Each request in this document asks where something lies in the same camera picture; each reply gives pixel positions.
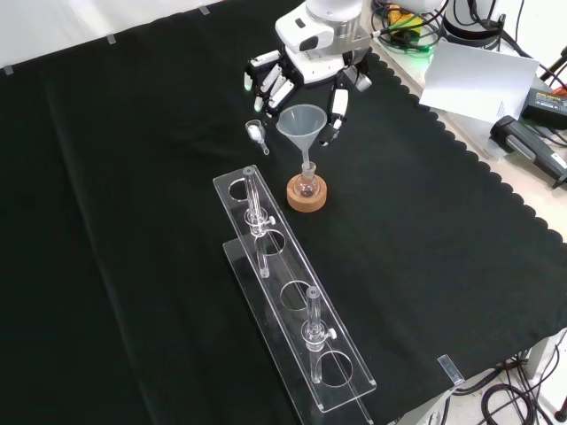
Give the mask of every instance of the small glass vial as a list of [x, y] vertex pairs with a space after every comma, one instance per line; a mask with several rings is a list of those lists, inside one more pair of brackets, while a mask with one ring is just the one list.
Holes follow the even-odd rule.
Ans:
[[313, 162], [304, 162], [301, 169], [303, 171], [295, 181], [293, 191], [301, 197], [314, 197], [319, 193], [319, 181], [315, 176], [316, 166]]

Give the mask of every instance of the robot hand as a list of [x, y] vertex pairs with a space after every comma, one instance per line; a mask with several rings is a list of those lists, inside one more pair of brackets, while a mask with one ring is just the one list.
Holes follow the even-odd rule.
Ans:
[[245, 89], [255, 95], [254, 110], [277, 118], [302, 87], [334, 81], [328, 125], [319, 134], [322, 145], [337, 138], [346, 121], [348, 89], [367, 89], [370, 37], [360, 29], [359, 15], [348, 22], [322, 22], [306, 4], [276, 22], [284, 46], [251, 59], [245, 69]]

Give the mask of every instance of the funnel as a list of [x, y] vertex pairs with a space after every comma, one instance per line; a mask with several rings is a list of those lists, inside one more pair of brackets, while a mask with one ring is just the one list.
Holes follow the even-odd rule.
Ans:
[[327, 124], [327, 114], [313, 104], [296, 104], [280, 114], [277, 129], [303, 153], [303, 162], [309, 162], [307, 152], [315, 138]]

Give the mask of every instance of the table leg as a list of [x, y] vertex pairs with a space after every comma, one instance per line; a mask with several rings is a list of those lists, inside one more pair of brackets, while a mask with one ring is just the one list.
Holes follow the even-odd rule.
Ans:
[[567, 398], [565, 399], [565, 401], [563, 402], [563, 407], [561, 408], [560, 411], [555, 412], [555, 418], [559, 421], [559, 422], [565, 422], [567, 421]]
[[545, 361], [548, 360], [550, 355], [553, 355], [555, 344], [557, 343], [558, 336], [551, 336], [543, 339], [535, 344], [530, 351], [530, 357], [525, 365], [525, 372], [528, 379], [533, 379], [538, 372], [543, 372]]

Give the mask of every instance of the clear acrylic test tube rack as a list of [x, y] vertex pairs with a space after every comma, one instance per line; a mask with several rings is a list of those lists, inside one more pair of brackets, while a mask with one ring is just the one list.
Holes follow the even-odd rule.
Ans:
[[376, 382], [256, 166], [214, 186], [238, 236], [225, 253], [299, 418], [373, 423], [361, 397]]

